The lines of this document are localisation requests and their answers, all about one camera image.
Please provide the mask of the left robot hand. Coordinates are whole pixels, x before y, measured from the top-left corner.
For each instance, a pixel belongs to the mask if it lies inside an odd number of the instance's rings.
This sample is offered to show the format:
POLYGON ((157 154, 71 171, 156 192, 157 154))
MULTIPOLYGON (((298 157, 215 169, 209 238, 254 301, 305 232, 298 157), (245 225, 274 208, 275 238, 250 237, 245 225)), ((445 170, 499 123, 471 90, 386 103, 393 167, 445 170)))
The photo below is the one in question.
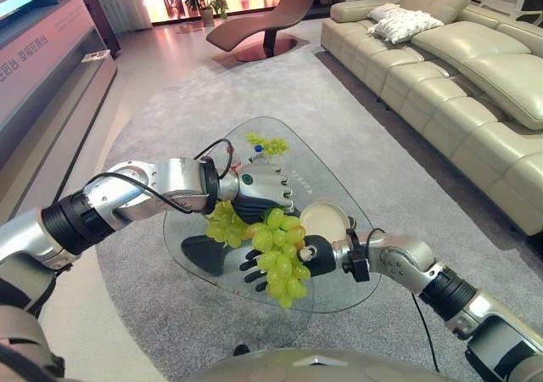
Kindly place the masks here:
POLYGON ((248 224, 259 222, 273 208, 297 213, 292 195, 278 165, 249 163, 219 179, 218 200, 230 201, 234 212, 248 224))

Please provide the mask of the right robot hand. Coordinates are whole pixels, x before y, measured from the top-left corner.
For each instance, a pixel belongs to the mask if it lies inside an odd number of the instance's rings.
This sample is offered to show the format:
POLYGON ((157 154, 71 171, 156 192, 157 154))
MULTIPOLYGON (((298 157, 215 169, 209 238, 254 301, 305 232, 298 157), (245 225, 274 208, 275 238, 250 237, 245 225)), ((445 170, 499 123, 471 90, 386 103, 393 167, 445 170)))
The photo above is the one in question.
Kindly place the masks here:
MULTIPOLYGON (((258 267, 264 255, 259 250, 251 250, 245 255, 245 261, 239 265, 244 272, 244 282, 253 284, 257 293, 264 293, 269 282, 266 279, 267 269, 258 267)), ((296 252, 294 263, 304 267, 312 277, 328 274, 337 268, 336 258, 330 242, 320 235, 306 235, 302 248, 296 252)))

